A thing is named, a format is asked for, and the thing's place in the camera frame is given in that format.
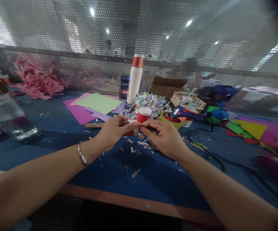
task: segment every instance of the glue gun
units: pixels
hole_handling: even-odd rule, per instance
[[[168,115],[171,119],[177,119],[178,117],[187,117],[195,119],[197,121],[203,121],[203,116],[198,113],[193,113],[187,110],[185,107],[178,105],[173,112]]]

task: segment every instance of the glass jar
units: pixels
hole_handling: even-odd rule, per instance
[[[1,81],[0,128],[18,142],[28,142],[41,134]]]

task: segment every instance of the bracelet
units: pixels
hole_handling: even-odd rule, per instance
[[[80,148],[80,144],[81,144],[82,142],[83,142],[83,141],[80,141],[80,142],[79,142],[79,145],[78,145],[78,153],[79,153],[81,162],[82,162],[84,165],[88,166],[88,165],[92,164],[92,162],[91,162],[91,163],[88,163],[88,161],[85,159],[84,155],[82,154],[82,151],[81,151],[81,148]]]

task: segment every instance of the blue table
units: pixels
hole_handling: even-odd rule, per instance
[[[0,170],[9,170],[98,134],[100,129],[79,125],[63,103],[63,100],[79,97],[82,93],[64,93],[65,95],[46,101],[29,99],[27,96],[16,97],[17,100],[23,101],[22,108],[43,133],[26,144],[17,143],[7,135],[0,136]],[[190,128],[182,127],[179,132],[185,137],[188,129],[196,128],[210,129],[210,126],[193,122]],[[271,174],[254,160],[256,156],[262,155],[258,147],[247,145],[240,138],[226,136],[222,127],[215,127],[213,133],[198,131],[192,138],[203,143],[211,152],[235,163],[250,166],[278,192],[278,185]],[[127,139],[121,138],[111,151],[101,155],[91,166],[78,173],[61,192],[209,225],[220,225],[200,191],[178,163],[176,165],[161,154],[143,149],[137,143],[139,139],[136,136],[130,138],[133,144]],[[192,151],[203,156],[202,150],[192,146],[190,142],[187,142],[187,145]],[[137,150],[141,147],[141,155],[131,153],[131,147]],[[214,159],[209,158],[209,162],[219,167]],[[226,174],[278,208],[278,199],[255,176],[240,167],[225,161],[223,163]],[[141,172],[132,179],[131,175],[138,169],[141,169]]]

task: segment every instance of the metal mesh panel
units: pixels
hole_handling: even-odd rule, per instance
[[[172,78],[176,58],[196,57],[202,81],[185,90],[198,87],[204,98],[215,84],[239,87],[248,93],[229,107],[247,110],[278,97],[278,12],[266,0],[0,0],[0,21],[13,79],[12,62],[28,52],[71,88],[118,94],[118,76],[141,53],[140,91],[155,76]]]

